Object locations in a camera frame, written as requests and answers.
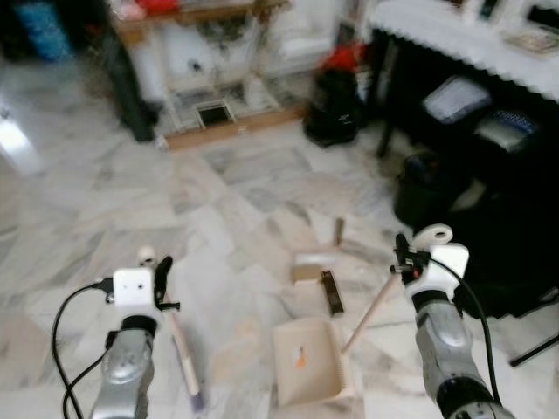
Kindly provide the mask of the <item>beige long-handled dustpan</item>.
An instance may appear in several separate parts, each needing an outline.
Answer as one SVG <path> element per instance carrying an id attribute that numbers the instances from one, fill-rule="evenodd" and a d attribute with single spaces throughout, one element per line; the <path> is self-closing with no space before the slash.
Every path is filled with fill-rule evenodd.
<path id="1" fill-rule="evenodd" d="M 427 252 L 432 246 L 450 244 L 451 240 L 452 229 L 444 224 L 424 228 L 408 239 L 411 251 Z M 397 274 L 390 274 L 347 339 L 341 338 L 338 325 L 331 319 L 297 319 L 276 326 L 273 340 L 277 403 L 281 407 L 308 406 L 355 396 L 356 378 L 350 353 L 378 308 L 396 289 L 403 287 L 409 297 L 430 294 L 448 300 L 454 296 L 454 292 L 448 295 L 425 290 L 423 276 L 416 282 L 402 282 Z"/>

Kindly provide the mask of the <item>wooden floor plank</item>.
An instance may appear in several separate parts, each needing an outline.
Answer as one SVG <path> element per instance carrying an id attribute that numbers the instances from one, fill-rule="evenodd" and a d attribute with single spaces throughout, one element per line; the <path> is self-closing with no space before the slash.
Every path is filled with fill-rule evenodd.
<path id="1" fill-rule="evenodd" d="M 231 139 L 231 137 L 248 135 L 262 131 L 262 129 L 279 127 L 300 120 L 306 111 L 307 106 L 297 106 L 244 117 L 236 120 L 236 122 L 224 123 L 215 127 L 188 129 L 188 131 L 164 136 L 162 144 L 168 151 L 176 152 L 215 142 L 223 142 Z"/>

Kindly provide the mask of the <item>black table with white cloth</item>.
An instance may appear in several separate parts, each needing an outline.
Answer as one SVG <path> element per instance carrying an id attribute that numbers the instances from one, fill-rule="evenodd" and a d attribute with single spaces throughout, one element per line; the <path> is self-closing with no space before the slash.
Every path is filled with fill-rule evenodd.
<path id="1" fill-rule="evenodd" d="M 376 110 L 392 135 L 466 168 L 471 187 L 440 223 L 470 248 L 465 280 L 490 318 L 554 305 L 556 257 L 543 240 L 556 214 L 559 58 L 506 43 L 439 0 L 383 0 L 368 14 L 386 85 Z"/>

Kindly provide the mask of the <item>black stand leg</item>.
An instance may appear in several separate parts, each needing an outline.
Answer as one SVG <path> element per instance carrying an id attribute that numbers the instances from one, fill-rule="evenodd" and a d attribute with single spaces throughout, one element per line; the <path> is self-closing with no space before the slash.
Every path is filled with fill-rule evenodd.
<path id="1" fill-rule="evenodd" d="M 538 344 L 538 346 L 532 347 L 531 350 L 518 354 L 514 358 L 508 360 L 508 365 L 513 368 L 522 366 L 522 364 L 526 363 L 527 361 L 534 359 L 536 355 L 539 355 L 544 351 L 550 350 L 550 348 L 556 346 L 558 342 L 559 342 L 558 334 L 551 336 L 550 339 L 544 340 L 543 343 Z"/>

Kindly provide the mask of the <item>brown cardboard piece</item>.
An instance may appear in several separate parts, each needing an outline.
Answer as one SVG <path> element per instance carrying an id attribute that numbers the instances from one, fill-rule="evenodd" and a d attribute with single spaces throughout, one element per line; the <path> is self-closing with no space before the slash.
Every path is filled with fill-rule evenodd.
<path id="1" fill-rule="evenodd" d="M 338 259 L 334 252 L 300 252 L 291 263 L 290 276 L 293 284 L 320 282 L 322 272 L 327 271 Z"/>

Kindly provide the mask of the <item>black rectangular strip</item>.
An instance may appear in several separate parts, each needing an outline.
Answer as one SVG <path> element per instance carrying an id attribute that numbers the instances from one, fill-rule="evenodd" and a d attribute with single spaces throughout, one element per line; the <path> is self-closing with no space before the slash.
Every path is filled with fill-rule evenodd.
<path id="1" fill-rule="evenodd" d="M 340 318 L 346 312 L 346 308 L 344 308 L 338 284 L 331 271 L 321 272 L 321 285 L 331 318 Z"/>

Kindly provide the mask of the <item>wooden work table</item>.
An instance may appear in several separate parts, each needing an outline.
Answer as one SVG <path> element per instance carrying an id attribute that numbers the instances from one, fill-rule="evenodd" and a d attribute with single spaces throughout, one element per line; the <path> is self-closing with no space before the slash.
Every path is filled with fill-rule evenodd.
<path id="1" fill-rule="evenodd" d="M 153 143 L 165 150 L 162 140 L 169 134 L 188 131 L 188 129 L 218 127 L 256 114 L 307 106 L 304 100 L 288 101 L 288 103 L 276 100 L 267 84 L 267 76 L 263 72 L 262 48 L 267 44 L 273 17 L 275 13 L 288 8 L 290 8 L 290 0 L 251 0 L 250 3 L 229 3 L 212 5 L 212 7 L 205 5 L 200 8 L 176 9 L 155 15 L 145 13 L 142 17 L 139 15 L 123 17 L 122 13 L 115 9 L 109 11 L 109 27 L 116 32 L 125 47 L 147 43 L 155 35 L 159 25 L 205 25 L 236 20 L 239 17 L 248 24 L 256 24 L 257 35 L 248 67 L 239 72 L 239 79 L 226 80 L 220 73 L 216 73 L 207 81 L 212 99 L 200 100 L 192 105 L 191 112 L 196 117 L 196 125 L 184 124 L 180 119 L 179 100 L 176 97 L 179 94 L 198 91 L 201 88 L 200 81 L 173 79 L 165 57 L 165 44 L 163 41 L 152 41 L 153 56 L 159 63 L 160 74 L 163 76 L 165 100 L 162 108 L 172 125 L 170 131 L 159 133 Z"/>

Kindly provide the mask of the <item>blue box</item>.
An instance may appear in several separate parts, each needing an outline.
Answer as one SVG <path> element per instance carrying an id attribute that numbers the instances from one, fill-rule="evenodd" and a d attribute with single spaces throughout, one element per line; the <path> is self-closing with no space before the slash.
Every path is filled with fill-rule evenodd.
<path id="1" fill-rule="evenodd" d="M 72 59 L 71 40 L 51 0 L 17 0 L 13 11 L 40 58 L 45 61 Z"/>

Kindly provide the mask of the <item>black cylinder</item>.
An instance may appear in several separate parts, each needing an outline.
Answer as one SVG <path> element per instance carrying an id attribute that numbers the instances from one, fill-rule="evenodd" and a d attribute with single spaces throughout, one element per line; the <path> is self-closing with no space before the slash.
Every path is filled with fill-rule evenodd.
<path id="1" fill-rule="evenodd" d="M 128 129 L 135 142 L 155 142 L 157 115 L 142 96 L 128 49 L 115 31 L 105 31 L 100 37 L 100 63 L 107 76 L 117 119 Z"/>

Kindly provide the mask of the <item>round black bag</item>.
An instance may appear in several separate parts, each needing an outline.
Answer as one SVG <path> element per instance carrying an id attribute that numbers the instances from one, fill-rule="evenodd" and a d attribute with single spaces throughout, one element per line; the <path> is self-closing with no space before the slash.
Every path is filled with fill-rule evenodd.
<path id="1" fill-rule="evenodd" d="M 394 215 L 412 229 L 440 223 L 473 183 L 466 168 L 432 152 L 404 159 L 394 198 Z"/>

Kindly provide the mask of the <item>patterned tray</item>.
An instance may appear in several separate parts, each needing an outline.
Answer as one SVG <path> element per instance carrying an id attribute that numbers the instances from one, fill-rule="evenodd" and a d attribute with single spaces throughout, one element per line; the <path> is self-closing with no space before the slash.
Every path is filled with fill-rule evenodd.
<path id="1" fill-rule="evenodd" d="M 520 29 L 519 31 L 504 32 L 502 39 L 506 43 L 515 45 L 525 52 L 536 56 L 546 56 L 555 52 L 559 47 L 558 36 L 550 31 L 536 31 L 535 29 Z"/>

